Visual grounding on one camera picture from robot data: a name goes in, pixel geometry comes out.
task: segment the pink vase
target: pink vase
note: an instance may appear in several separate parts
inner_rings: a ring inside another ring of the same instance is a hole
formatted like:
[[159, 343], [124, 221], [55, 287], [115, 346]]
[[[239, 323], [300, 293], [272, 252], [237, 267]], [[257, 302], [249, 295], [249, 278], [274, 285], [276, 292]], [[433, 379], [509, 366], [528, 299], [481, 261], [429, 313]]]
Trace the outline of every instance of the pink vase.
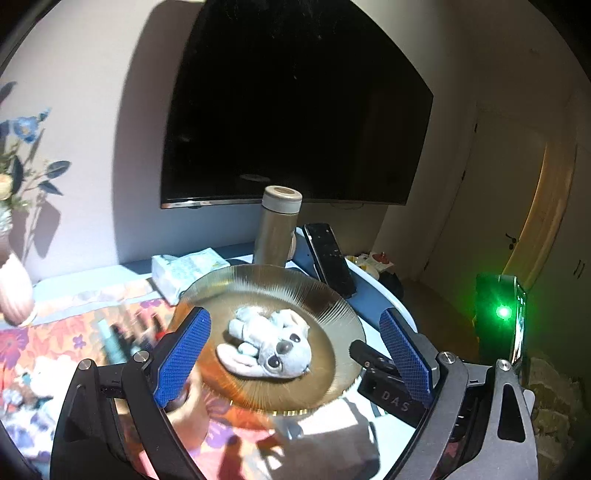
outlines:
[[10, 247], [8, 232], [0, 232], [0, 312], [14, 326], [28, 325], [36, 315], [31, 279]]

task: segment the rock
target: rock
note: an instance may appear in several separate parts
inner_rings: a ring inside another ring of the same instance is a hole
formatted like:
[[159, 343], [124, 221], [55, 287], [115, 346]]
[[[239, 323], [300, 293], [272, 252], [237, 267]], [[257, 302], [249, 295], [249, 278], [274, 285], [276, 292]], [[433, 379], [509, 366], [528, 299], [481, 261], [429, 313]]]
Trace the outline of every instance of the rock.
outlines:
[[562, 377], [546, 360], [532, 357], [528, 388], [533, 390], [539, 408], [564, 415], [583, 408], [578, 384]]
[[554, 437], [563, 448], [569, 447], [570, 422], [566, 415], [547, 408], [540, 408], [533, 424], [536, 435]]
[[535, 444], [538, 449], [539, 478], [545, 480], [564, 459], [566, 451], [558, 441], [549, 435], [537, 436]]

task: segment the thermos bottle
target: thermos bottle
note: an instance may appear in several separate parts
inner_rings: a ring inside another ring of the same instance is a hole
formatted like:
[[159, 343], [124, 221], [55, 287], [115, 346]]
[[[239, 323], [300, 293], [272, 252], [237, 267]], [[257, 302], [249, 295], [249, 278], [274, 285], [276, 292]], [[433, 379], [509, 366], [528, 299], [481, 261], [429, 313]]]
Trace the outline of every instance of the thermos bottle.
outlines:
[[294, 189], [276, 185], [265, 189], [253, 263], [285, 267], [300, 206], [301, 193]]

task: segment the plush koala toy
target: plush koala toy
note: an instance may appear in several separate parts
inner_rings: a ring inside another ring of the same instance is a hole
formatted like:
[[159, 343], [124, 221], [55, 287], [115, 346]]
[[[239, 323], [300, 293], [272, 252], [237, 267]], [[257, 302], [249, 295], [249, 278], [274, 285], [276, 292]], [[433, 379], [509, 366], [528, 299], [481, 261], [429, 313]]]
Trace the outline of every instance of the plush koala toy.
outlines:
[[296, 378], [310, 371], [309, 328], [292, 310], [267, 319], [257, 307], [243, 307], [228, 325], [230, 335], [242, 343], [238, 348], [218, 345], [217, 356], [228, 371], [242, 377]]

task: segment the gold glass plate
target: gold glass plate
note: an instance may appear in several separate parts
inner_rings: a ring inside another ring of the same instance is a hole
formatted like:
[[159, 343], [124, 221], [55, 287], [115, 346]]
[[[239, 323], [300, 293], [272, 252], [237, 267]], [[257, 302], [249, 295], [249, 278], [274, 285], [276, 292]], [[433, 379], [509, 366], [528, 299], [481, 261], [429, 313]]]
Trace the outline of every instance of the gold glass plate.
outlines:
[[[170, 330], [189, 311], [209, 311], [212, 333], [197, 364], [203, 381], [235, 404], [275, 414], [303, 414], [338, 398], [361, 373], [349, 356], [354, 340], [365, 341], [361, 321], [337, 292], [294, 270], [270, 265], [236, 265], [208, 273], [181, 296]], [[291, 380], [241, 378], [219, 362], [216, 347], [231, 341], [228, 322], [236, 309], [258, 306], [269, 316], [292, 309], [310, 325], [310, 373]]]

